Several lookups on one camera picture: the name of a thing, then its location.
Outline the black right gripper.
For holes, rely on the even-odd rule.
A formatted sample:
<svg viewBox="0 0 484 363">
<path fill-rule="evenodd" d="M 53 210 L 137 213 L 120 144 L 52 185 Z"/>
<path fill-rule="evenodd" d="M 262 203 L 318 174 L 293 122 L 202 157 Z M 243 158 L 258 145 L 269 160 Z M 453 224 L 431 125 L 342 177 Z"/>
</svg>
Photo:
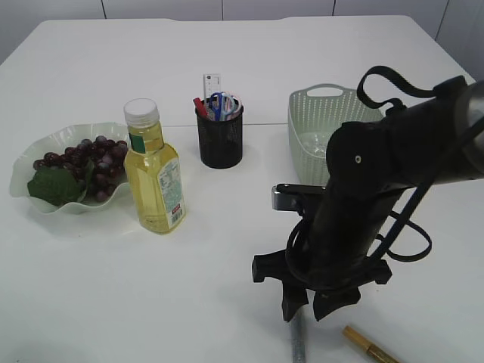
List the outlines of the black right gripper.
<svg viewBox="0 0 484 363">
<path fill-rule="evenodd" d="M 315 319 L 320 321 L 338 309 L 358 303 L 360 291 L 353 288 L 389 282 L 390 267 L 383 259 L 368 267 L 351 266 L 344 260 L 318 263 L 311 251 L 304 247 L 308 234 L 307 226 L 296 226 L 284 249 L 253 257 L 255 283 L 262 283 L 267 278 L 282 283 L 284 321 L 290 322 L 299 309 L 309 303 L 306 290 L 317 292 L 313 312 Z"/>
</svg>

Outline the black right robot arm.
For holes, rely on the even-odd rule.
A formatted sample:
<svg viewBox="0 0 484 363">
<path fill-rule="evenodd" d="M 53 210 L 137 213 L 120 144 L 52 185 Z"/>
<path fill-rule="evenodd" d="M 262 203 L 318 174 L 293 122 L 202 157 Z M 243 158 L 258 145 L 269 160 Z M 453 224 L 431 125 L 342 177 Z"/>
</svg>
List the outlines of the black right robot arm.
<svg viewBox="0 0 484 363">
<path fill-rule="evenodd" d="M 416 262 L 426 256 L 394 253 L 392 244 L 433 185 L 483 177 L 483 83 L 463 76 L 430 90 L 414 87 L 395 70 L 375 66 L 370 74 L 389 80 L 420 99 L 406 107 L 398 98 L 371 100 L 362 86 L 358 99 L 386 108 L 377 122 L 346 122 L 330 137 L 330 174 L 324 187 L 279 184 L 272 206 L 294 211 L 300 220 L 287 245 L 257 255 L 253 280 L 282 283 L 282 314 L 291 321 L 312 304 L 316 319 L 356 304 L 360 287 L 385 284 L 387 259 Z"/>
</svg>

